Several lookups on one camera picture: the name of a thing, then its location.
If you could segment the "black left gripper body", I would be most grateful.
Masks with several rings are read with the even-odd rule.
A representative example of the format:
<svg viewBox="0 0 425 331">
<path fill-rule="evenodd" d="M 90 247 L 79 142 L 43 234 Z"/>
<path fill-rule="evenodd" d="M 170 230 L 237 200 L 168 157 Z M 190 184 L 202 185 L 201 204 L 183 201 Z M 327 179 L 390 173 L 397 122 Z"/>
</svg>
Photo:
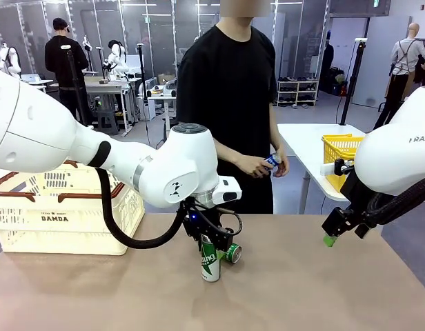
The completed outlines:
<svg viewBox="0 0 425 331">
<path fill-rule="evenodd" d="M 233 231 L 223 228 L 220 223 L 220 213 L 216 209 L 199 210 L 196 205 L 186 203 L 184 229 L 189 237 L 199 241 L 201 236 L 207 236 L 210 241 L 228 241 L 233 238 Z"/>
</svg>

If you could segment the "person's left hand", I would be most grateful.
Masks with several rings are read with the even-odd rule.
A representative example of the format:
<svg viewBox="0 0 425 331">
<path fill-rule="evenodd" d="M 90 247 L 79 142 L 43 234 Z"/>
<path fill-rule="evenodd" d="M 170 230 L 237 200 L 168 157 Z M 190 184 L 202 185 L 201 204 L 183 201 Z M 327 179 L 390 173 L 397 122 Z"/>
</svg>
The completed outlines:
<svg viewBox="0 0 425 331">
<path fill-rule="evenodd" d="M 284 177 L 289 173 L 290 166 L 287 154 L 284 150 L 276 151 L 277 159 L 280 160 L 279 165 L 274 173 L 275 177 Z"/>
</svg>

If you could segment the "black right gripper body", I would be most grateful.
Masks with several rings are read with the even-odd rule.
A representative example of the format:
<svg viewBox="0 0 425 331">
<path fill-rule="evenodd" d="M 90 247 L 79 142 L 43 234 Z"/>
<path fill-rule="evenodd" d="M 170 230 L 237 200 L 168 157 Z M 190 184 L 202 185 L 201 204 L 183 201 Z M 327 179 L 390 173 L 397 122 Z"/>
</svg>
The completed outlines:
<svg viewBox="0 0 425 331">
<path fill-rule="evenodd" d="M 351 170 L 340 189 L 340 193 L 350 201 L 350 209 L 364 211 L 373 198 L 373 191 L 363 184 L 355 170 Z"/>
</svg>

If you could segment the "person's right hand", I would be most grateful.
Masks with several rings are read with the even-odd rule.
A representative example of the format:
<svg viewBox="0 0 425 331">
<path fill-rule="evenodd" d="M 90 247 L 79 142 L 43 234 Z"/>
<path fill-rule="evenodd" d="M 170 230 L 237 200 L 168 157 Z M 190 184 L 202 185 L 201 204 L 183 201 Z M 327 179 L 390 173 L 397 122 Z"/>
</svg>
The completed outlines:
<svg viewBox="0 0 425 331">
<path fill-rule="evenodd" d="M 273 165 L 261 157 L 244 156 L 244 170 L 254 178 L 268 176 Z"/>
</svg>

